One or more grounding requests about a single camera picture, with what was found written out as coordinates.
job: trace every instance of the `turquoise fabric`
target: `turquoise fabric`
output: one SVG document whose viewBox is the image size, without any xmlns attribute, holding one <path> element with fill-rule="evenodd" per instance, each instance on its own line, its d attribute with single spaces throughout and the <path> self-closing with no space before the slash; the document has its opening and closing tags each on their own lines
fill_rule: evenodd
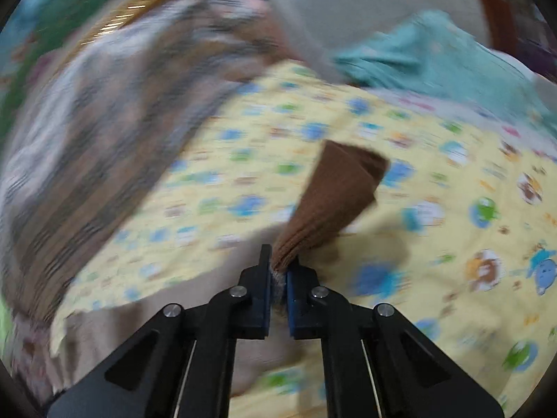
<svg viewBox="0 0 557 418">
<path fill-rule="evenodd" d="M 336 66 L 359 86 L 410 90 L 479 105 L 557 135 L 555 115 L 513 65 L 478 44 L 441 11 L 423 11 L 389 34 L 338 53 Z"/>
</svg>

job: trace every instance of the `triangular cutout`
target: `triangular cutout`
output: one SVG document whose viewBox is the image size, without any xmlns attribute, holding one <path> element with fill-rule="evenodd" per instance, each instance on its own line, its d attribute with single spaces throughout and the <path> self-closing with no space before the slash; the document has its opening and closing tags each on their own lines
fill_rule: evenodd
<svg viewBox="0 0 557 418">
<path fill-rule="evenodd" d="M 158 338 L 155 331 L 144 336 L 105 372 L 105 379 L 127 391 L 134 391 L 141 382 Z"/>
<path fill-rule="evenodd" d="M 422 388 L 430 388 L 450 379 L 450 374 L 408 332 L 400 335 L 400 342 Z"/>
</svg>

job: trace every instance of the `cartoon print fabric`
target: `cartoon print fabric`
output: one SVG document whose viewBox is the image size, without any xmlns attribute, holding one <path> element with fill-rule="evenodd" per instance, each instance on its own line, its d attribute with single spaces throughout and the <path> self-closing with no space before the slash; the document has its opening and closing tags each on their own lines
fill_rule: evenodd
<svg viewBox="0 0 557 418">
<path fill-rule="evenodd" d="M 80 272 L 52 326 L 52 352 L 75 310 L 192 278 L 252 231 L 287 221 L 327 137 L 372 148 L 391 166 L 377 205 L 302 261 L 353 303 L 397 306 L 512 415 L 557 351 L 557 165 L 508 123 L 480 129 L 460 107 L 439 108 L 327 85 L 293 62 L 269 69 L 200 128 Z M 233 398 L 230 415 L 324 406 L 319 345 L 307 351 Z"/>
</svg>

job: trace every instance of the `gold trim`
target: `gold trim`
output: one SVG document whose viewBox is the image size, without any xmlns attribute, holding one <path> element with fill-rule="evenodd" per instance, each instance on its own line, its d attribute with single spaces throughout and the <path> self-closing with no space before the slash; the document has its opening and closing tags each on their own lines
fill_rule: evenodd
<svg viewBox="0 0 557 418">
<path fill-rule="evenodd" d="M 63 60 L 58 71 L 73 60 L 84 46 L 101 38 L 102 36 L 112 33 L 114 30 L 126 26 L 133 22 L 137 17 L 145 14 L 153 6 L 157 6 L 165 0 L 126 0 L 117 8 L 110 11 L 109 14 L 100 19 L 89 32 L 79 41 L 79 44 L 69 52 L 68 56 Z"/>
</svg>

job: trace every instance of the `metal screw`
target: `metal screw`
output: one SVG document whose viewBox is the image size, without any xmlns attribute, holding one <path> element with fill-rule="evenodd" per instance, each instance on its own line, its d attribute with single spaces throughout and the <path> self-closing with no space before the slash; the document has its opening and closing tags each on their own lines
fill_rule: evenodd
<svg viewBox="0 0 557 418">
<path fill-rule="evenodd" d="M 381 303 L 377 307 L 377 312 L 379 313 L 380 316 L 383 316 L 384 318 L 388 318 L 389 316 L 392 316 L 394 314 L 394 308 L 388 303 Z"/>
<path fill-rule="evenodd" d="M 166 307 L 163 308 L 163 314 L 167 318 L 175 318 L 181 312 L 182 307 L 176 303 L 171 303 L 170 305 L 166 305 Z"/>
<path fill-rule="evenodd" d="M 324 299 L 329 295 L 329 289 L 325 286 L 316 286 L 311 290 L 311 295 L 316 299 Z"/>
<path fill-rule="evenodd" d="M 230 295 L 233 297 L 243 297 L 247 294 L 247 289 L 243 286 L 233 286 L 230 288 Z"/>
</svg>

